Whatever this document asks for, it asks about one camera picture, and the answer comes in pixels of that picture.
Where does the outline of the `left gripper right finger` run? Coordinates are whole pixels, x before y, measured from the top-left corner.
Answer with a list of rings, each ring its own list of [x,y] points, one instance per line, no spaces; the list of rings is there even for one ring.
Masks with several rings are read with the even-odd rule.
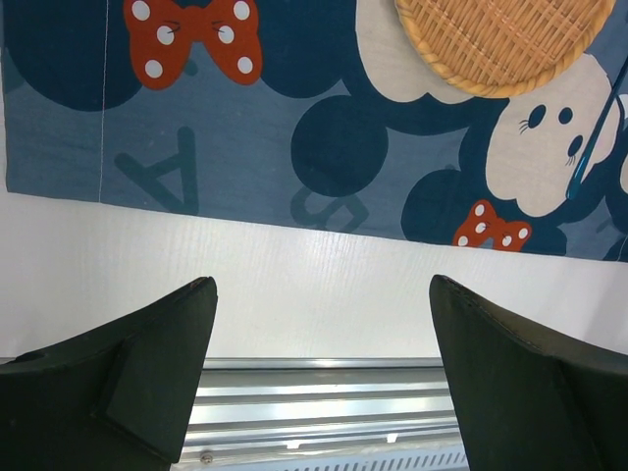
[[[473,470],[624,470],[627,357],[435,275],[430,306]]]

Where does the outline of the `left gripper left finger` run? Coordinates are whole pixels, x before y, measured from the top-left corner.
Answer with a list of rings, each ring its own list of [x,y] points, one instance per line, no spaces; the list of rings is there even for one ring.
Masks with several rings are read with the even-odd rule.
[[[218,294],[201,277],[1,366],[4,470],[168,470],[180,460]]]

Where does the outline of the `iridescent blue spoon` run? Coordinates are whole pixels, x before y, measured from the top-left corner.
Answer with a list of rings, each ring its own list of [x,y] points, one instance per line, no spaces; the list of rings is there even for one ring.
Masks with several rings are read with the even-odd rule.
[[[604,123],[608,117],[608,114],[610,112],[610,109],[612,107],[612,103],[615,101],[615,99],[617,98],[618,94],[619,94],[619,89],[627,75],[627,69],[628,69],[628,59],[625,59],[623,65],[621,66],[621,69],[619,71],[619,74],[617,76],[617,78],[615,79],[615,81],[613,82],[611,89],[610,89],[610,93],[608,94],[604,105],[602,107],[602,110],[595,122],[595,126],[592,130],[592,133],[584,147],[584,150],[582,152],[582,155],[575,167],[575,170],[572,174],[572,177],[568,183],[568,186],[566,188],[566,192],[565,192],[565,196],[568,200],[574,200],[577,196],[577,193],[581,187],[581,184],[585,178],[585,173],[587,170],[587,167],[589,165],[590,159],[593,155],[595,146],[599,140],[599,137],[601,135],[602,129],[604,127]]]

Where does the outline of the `blue bear placemat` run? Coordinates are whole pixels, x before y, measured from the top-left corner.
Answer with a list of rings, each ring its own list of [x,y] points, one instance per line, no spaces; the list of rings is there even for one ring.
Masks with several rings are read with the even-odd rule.
[[[446,83],[398,1],[5,1],[12,192],[458,247],[627,258],[627,5],[509,98]]]

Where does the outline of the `round woven wicker plate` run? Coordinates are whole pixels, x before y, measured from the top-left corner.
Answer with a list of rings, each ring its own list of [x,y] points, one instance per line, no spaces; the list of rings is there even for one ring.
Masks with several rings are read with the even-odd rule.
[[[614,0],[405,0],[403,30],[446,83],[479,97],[521,95],[563,74],[592,44]]]

